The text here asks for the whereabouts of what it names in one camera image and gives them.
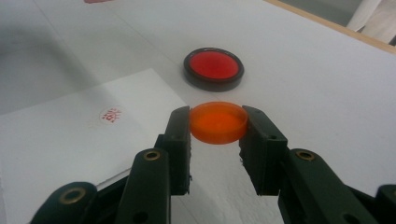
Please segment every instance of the red disc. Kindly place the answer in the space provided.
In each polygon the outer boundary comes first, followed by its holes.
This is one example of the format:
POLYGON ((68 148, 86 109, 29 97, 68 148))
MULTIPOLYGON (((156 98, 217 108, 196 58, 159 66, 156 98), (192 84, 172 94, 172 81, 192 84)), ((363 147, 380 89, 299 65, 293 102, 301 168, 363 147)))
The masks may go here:
POLYGON ((238 63, 231 56, 218 51, 203 51, 192 56, 191 69, 209 78, 230 78, 239 71, 238 63))

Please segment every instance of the white paper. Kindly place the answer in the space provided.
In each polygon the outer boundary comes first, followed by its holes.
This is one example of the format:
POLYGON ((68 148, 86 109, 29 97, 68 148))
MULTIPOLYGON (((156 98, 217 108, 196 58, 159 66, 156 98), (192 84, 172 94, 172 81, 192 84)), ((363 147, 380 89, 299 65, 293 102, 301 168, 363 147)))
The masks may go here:
POLYGON ((185 103, 149 69, 0 117, 8 223, 27 223, 60 186, 103 183, 154 146, 185 103))

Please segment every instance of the orange puck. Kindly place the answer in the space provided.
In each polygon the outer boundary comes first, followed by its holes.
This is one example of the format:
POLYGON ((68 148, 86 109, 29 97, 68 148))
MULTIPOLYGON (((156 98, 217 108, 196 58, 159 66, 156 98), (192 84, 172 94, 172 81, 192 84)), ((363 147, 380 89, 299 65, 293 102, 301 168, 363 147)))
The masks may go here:
POLYGON ((248 113, 239 105, 209 102, 190 112, 191 133, 209 144, 228 144, 240 139, 247 131, 248 113))

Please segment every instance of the red stamp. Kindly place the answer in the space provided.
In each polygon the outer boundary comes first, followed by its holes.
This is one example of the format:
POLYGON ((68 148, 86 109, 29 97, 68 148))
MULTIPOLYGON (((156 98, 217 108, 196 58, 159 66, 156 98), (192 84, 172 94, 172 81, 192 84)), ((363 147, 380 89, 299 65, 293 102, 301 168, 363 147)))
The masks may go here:
POLYGON ((111 107, 105 110, 102 115, 101 119, 106 123, 114 123, 117 119, 120 118, 120 114, 122 111, 116 107, 111 107))

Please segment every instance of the white table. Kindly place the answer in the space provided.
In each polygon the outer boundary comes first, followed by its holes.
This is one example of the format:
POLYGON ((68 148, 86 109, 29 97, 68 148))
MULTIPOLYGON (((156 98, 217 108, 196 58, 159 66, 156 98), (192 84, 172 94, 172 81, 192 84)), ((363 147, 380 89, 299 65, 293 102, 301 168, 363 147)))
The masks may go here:
MULTIPOLYGON (((8 0, 0 3, 0 35, 3 116, 152 68, 187 105, 221 100, 261 109, 290 148, 317 152, 356 189, 374 195, 395 182, 395 55, 266 2, 8 0), (212 93, 186 83, 184 57, 202 47, 241 59, 246 72, 236 89, 212 93)), ((277 198, 255 195, 238 152, 236 143, 192 140, 191 195, 172 199, 173 223, 283 223, 277 198)), ((4 186, 12 168, 0 162, 4 186)), ((36 184, 0 189, 1 223, 4 213, 8 224, 30 220, 46 198, 13 196, 50 195, 46 186, 55 183, 46 176, 21 176, 36 184)))

